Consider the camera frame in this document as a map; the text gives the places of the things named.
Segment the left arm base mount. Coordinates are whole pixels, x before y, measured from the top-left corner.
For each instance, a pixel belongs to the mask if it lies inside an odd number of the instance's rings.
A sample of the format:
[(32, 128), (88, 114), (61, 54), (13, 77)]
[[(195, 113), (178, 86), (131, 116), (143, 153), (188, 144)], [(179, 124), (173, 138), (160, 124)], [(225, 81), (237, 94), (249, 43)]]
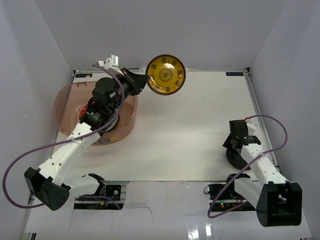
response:
[(126, 199), (127, 186), (107, 184), (99, 197), (79, 197), (75, 200), (75, 210), (121, 210)]

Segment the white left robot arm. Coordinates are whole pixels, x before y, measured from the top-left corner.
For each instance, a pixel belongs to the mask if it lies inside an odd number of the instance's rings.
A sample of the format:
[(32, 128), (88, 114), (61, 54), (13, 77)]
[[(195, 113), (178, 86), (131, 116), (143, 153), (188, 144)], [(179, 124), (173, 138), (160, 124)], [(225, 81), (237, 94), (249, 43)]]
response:
[(69, 197), (103, 198), (106, 185), (101, 176), (89, 173), (79, 180), (65, 179), (86, 150), (117, 122), (126, 98), (140, 94), (149, 78), (147, 74), (122, 68), (118, 75), (110, 73), (109, 77), (99, 79), (67, 143), (37, 169), (30, 167), (25, 171), (30, 193), (52, 211), (60, 209)]

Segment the blue-green glazed plate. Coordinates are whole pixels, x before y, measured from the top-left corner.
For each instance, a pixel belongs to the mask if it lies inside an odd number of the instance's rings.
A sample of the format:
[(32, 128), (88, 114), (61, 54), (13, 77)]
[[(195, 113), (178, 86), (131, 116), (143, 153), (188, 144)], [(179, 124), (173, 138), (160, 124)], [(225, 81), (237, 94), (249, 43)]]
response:
[(104, 133), (112, 131), (119, 123), (120, 117), (118, 116), (108, 127), (104, 129)]

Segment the yellow patterned plate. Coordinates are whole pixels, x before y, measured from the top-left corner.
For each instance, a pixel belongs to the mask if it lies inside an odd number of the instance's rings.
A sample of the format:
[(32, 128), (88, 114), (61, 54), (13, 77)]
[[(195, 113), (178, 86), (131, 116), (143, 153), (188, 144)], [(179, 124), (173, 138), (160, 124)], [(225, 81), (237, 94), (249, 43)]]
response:
[(183, 87), (187, 71), (176, 56), (161, 54), (148, 63), (145, 74), (149, 76), (147, 85), (154, 93), (169, 96)]

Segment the red plate with teal flower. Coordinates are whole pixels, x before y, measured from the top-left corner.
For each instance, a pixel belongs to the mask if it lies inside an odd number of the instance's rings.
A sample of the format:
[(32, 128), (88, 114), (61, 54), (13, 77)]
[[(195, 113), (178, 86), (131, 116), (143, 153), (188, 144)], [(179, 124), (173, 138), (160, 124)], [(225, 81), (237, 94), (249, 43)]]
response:
[(82, 107), (82, 109), (80, 110), (80, 112), (79, 112), (78, 118), (81, 119), (81, 117), (86, 113), (87, 108), (90, 107), (90, 106), (92, 106), (92, 105), (93, 105), (93, 103), (87, 103), (86, 105), (84, 105), (84, 106)]

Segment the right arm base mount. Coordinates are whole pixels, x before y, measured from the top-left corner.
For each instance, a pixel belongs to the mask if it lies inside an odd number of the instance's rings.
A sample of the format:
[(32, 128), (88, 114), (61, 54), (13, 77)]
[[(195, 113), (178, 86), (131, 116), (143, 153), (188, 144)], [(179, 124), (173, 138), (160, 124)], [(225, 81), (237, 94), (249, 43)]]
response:
[[(208, 195), (209, 204), (214, 200), (216, 195), (223, 189), (226, 185), (225, 182), (218, 182), (208, 184), (204, 189), (203, 193)], [(240, 196), (238, 193), (233, 192), (230, 188), (228, 188), (215, 202), (214, 206), (211, 209), (212, 213), (215, 212), (224, 212), (229, 209), (236, 207), (237, 205), (241, 205), (245, 203), (245, 205), (240, 206), (239, 208), (233, 210), (234, 212), (252, 212), (255, 211), (255, 208), (247, 203), (247, 200)]]

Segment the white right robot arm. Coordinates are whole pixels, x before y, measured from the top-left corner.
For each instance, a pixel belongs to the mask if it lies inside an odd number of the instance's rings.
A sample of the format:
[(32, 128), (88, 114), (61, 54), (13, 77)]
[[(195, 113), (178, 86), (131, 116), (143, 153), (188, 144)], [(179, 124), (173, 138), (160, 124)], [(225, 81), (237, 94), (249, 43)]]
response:
[(230, 174), (226, 195), (236, 200), (243, 196), (256, 210), (263, 227), (298, 226), (302, 221), (302, 188), (289, 182), (264, 153), (260, 140), (253, 134), (253, 123), (231, 120), (230, 134), (223, 146), (244, 160), (257, 182), (245, 173)]

